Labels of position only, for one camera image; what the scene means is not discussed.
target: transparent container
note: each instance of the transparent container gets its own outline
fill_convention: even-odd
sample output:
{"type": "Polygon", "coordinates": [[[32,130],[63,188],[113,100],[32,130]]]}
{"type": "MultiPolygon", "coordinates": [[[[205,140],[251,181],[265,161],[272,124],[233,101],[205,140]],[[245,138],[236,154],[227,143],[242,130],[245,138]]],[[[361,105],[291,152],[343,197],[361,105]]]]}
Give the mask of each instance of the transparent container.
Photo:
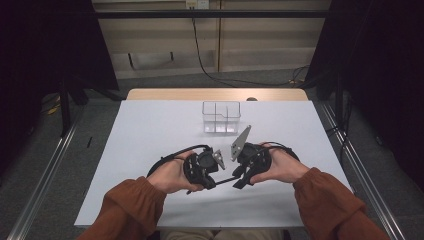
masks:
{"type": "Polygon", "coordinates": [[[203,102],[205,132],[238,132],[240,102],[203,102]]]}

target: metal rail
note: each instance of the metal rail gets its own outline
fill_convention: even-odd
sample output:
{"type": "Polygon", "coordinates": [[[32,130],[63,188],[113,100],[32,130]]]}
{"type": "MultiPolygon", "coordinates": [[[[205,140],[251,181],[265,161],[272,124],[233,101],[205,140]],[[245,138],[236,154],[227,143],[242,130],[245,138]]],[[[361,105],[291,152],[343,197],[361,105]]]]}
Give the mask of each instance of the metal rail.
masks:
{"type": "MultiPolygon", "coordinates": [[[[337,122],[335,120],[335,114],[329,103],[323,103],[322,108],[329,123],[331,124],[331,127],[336,127],[337,122]]],[[[340,145],[343,146],[343,141],[346,137],[345,132],[337,131],[336,136],[340,142],[340,145]]],[[[383,200],[383,197],[380,195],[380,192],[377,190],[377,187],[374,185],[374,182],[371,180],[367,170],[362,164],[362,161],[356,153],[349,138],[347,138],[345,141],[344,150],[347,155],[347,159],[349,160],[349,163],[351,164],[353,170],[356,173],[356,176],[358,176],[359,181],[364,187],[365,193],[367,194],[371,204],[373,205],[390,239],[405,239],[405,236],[400,230],[396,219],[393,216],[393,213],[387,206],[386,202],[383,200]]]]}
{"type": "Polygon", "coordinates": [[[28,231],[34,221],[35,216],[38,213],[38,210],[43,203],[43,200],[47,194],[47,191],[50,187],[50,184],[53,181],[54,175],[57,169],[60,166],[63,156],[69,146],[69,143],[72,140],[72,137],[75,133],[76,125],[81,119],[83,112],[83,107],[81,107],[76,113],[75,121],[71,125],[71,128],[67,134],[59,140],[57,147],[50,158],[49,163],[47,164],[46,169],[44,170],[43,175],[41,176],[37,186],[31,194],[27,204],[19,215],[15,225],[12,228],[7,240],[23,240],[25,239],[28,231]]]}
{"type": "Polygon", "coordinates": [[[363,13],[328,10],[97,10],[46,12],[50,17],[128,18],[357,18],[363,13]]]}

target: black cable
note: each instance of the black cable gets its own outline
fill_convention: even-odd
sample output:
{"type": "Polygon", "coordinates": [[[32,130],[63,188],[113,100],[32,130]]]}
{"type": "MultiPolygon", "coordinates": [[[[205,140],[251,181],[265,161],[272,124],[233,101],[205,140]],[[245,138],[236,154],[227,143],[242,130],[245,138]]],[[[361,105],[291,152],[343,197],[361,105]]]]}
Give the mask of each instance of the black cable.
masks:
{"type": "Polygon", "coordinates": [[[303,66],[303,67],[299,67],[299,68],[296,68],[294,71],[293,71],[293,75],[292,75],[292,81],[293,81],[293,86],[292,86],[292,88],[294,88],[295,86],[296,86],[296,78],[299,76],[299,74],[304,70],[304,69],[308,69],[309,68],[309,65],[305,65],[305,66],[303,66]]]}
{"type": "Polygon", "coordinates": [[[224,184],[224,183],[231,182],[231,181],[234,181],[234,180],[237,180],[237,179],[239,179],[239,178],[238,177],[230,177],[230,178],[227,178],[225,180],[222,180],[222,181],[215,183],[215,185],[224,184]]]}
{"type": "Polygon", "coordinates": [[[267,151],[267,150],[271,150],[271,149],[277,148],[277,149],[281,149],[281,150],[285,151],[290,156],[292,156],[294,159],[296,159],[296,160],[298,160],[300,162],[299,157],[293,152],[293,150],[291,148],[288,148],[288,147],[284,146],[283,144],[277,143],[277,142],[264,142],[263,144],[266,144],[266,143],[276,144],[278,146],[264,147],[261,150],[257,151],[255,154],[252,154],[251,156],[249,156],[247,159],[253,158],[253,157],[257,156],[257,154],[259,154],[261,152],[264,152],[264,151],[267,151]]]}
{"type": "Polygon", "coordinates": [[[208,145],[203,145],[203,144],[201,144],[201,145],[195,145],[195,146],[192,146],[192,147],[188,147],[188,148],[185,148],[185,149],[183,149],[183,150],[180,150],[180,151],[178,151],[178,152],[176,152],[176,153],[173,153],[173,154],[170,154],[170,155],[168,155],[168,156],[166,156],[166,157],[162,157],[159,161],[157,161],[153,166],[152,166],[152,168],[150,168],[150,170],[149,170],[149,172],[147,173],[147,177],[148,176],[150,176],[150,175],[152,175],[152,173],[154,172],[154,171],[156,171],[156,169],[158,169],[160,166],[162,166],[163,164],[165,164],[165,163],[167,163],[167,162],[169,162],[169,161],[172,161],[172,160],[174,160],[174,159],[181,159],[181,160],[184,160],[185,161],[185,159],[183,159],[183,158],[176,158],[178,155],[180,155],[181,153],[184,153],[184,152],[187,152],[187,151],[190,151],[190,150],[193,150],[193,149],[196,149],[196,148],[205,148],[206,150],[210,150],[211,148],[208,146],[208,145]]]}
{"type": "Polygon", "coordinates": [[[262,86],[269,86],[269,87],[279,87],[279,86],[284,86],[289,84],[291,81],[287,81],[285,83],[276,83],[276,84],[272,84],[272,83],[258,83],[258,82],[251,82],[251,81],[245,81],[245,80],[240,80],[240,79],[231,79],[231,78],[217,78],[217,77],[213,77],[211,76],[209,73],[206,72],[205,68],[203,67],[203,62],[202,59],[200,57],[200,50],[199,50],[199,42],[197,39],[197,28],[196,28],[196,20],[195,18],[192,18],[192,23],[193,23],[193,30],[194,30],[194,39],[196,41],[196,49],[197,49],[197,57],[199,59],[199,64],[200,64],[200,68],[202,69],[203,73],[208,76],[211,80],[233,87],[233,88],[237,88],[237,86],[226,83],[225,81],[231,81],[231,82],[240,82],[240,83],[247,83],[247,84],[254,84],[254,85],[262,85],[262,86]]]}

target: person's left hand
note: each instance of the person's left hand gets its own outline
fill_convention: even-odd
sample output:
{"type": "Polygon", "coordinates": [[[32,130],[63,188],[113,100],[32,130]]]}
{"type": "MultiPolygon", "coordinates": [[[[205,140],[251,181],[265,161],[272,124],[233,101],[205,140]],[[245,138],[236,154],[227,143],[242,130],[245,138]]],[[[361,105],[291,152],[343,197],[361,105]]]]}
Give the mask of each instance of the person's left hand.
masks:
{"type": "MultiPolygon", "coordinates": [[[[187,151],[176,158],[186,159],[193,151],[187,151]]],[[[191,184],[184,175],[183,163],[181,159],[174,159],[160,166],[154,171],[147,180],[156,189],[164,193],[174,193],[182,189],[192,192],[203,190],[203,186],[199,184],[191,184]]]]}

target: white table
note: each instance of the white table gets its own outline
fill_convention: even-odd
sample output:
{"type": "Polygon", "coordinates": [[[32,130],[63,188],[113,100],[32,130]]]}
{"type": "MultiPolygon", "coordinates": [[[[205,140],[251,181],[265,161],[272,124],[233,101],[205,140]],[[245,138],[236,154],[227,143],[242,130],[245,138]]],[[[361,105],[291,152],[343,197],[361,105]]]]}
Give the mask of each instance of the white table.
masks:
{"type": "MultiPolygon", "coordinates": [[[[235,90],[234,95],[243,92],[243,89],[232,90],[235,90]]],[[[239,132],[251,125],[249,142],[275,141],[291,147],[307,166],[318,167],[349,186],[312,102],[243,101],[240,104],[239,132]]],[[[211,176],[216,181],[231,177],[238,164],[229,161],[230,145],[238,134],[204,133],[201,108],[202,101],[123,102],[75,225],[87,227],[92,224],[103,195],[110,188],[124,179],[146,175],[161,156],[189,146],[207,144],[214,150],[221,149],[227,170],[211,176]]],[[[291,184],[267,181],[239,190],[232,187],[233,183],[190,195],[185,191],[168,195],[158,228],[303,226],[291,184]]]]}

